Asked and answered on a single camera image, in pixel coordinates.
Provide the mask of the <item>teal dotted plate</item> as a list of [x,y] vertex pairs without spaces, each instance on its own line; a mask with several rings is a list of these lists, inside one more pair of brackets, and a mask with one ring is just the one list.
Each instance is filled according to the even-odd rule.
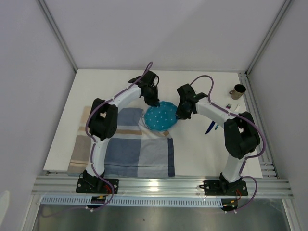
[[161,101],[159,106],[150,106],[144,114],[145,125],[154,131],[166,131],[178,121],[177,106],[172,102]]

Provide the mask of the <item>blue beige checked cloth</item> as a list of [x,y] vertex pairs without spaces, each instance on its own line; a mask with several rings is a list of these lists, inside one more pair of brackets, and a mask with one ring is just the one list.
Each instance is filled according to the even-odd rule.
[[[118,125],[110,139],[104,161],[104,177],[169,178],[175,176],[174,144],[169,130],[154,131],[144,122],[141,108],[126,107],[118,114]],[[70,159],[68,174],[78,176],[89,162],[91,139],[85,123],[85,107]]]

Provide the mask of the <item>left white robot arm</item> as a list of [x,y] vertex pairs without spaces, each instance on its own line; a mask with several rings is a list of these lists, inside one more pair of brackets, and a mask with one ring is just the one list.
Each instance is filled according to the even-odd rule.
[[134,100],[143,97],[149,106],[159,105],[159,76],[150,70],[129,80],[126,88],[109,100],[95,99],[85,125],[86,135],[91,139],[89,162],[82,173],[82,186],[93,193],[99,193],[109,184],[103,176],[106,150],[118,125],[118,113]]

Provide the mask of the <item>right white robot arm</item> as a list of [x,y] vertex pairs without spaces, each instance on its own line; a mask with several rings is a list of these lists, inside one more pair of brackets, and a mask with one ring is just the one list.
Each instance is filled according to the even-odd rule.
[[237,114],[227,110],[213,102],[209,94],[196,93],[190,84],[177,88],[177,93],[180,97],[177,119],[186,120],[191,118],[191,114],[200,114],[223,128],[229,157],[219,176],[219,189],[223,194],[231,194],[242,181],[241,173],[247,159],[260,144],[260,136],[251,114]]

